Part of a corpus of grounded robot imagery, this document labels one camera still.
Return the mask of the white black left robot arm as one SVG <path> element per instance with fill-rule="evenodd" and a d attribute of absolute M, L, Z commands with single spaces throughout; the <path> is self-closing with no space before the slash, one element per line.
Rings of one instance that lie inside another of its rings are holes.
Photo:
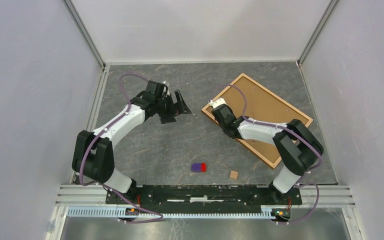
<path fill-rule="evenodd" d="M 146 89 L 130 99 L 109 122 L 77 135 L 71 167 L 93 182 L 117 190 L 119 199 L 131 204 L 137 198 L 136 182 L 116 169 L 115 146 L 154 115 L 167 124 L 176 122 L 178 115 L 191 113 L 178 89 L 171 93 L 165 83 L 150 80 Z"/>

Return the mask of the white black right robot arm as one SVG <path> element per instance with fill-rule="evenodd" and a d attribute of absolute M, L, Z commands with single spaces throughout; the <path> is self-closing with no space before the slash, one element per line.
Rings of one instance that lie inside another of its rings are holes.
<path fill-rule="evenodd" d="M 276 147 L 284 166 L 270 183 L 269 199 L 282 204 L 289 191 L 315 163 L 324 148 L 310 130 L 298 119 L 288 123 L 259 121 L 235 116 L 223 98 L 210 100 L 211 113 L 224 134 L 232 139 L 252 140 Z"/>

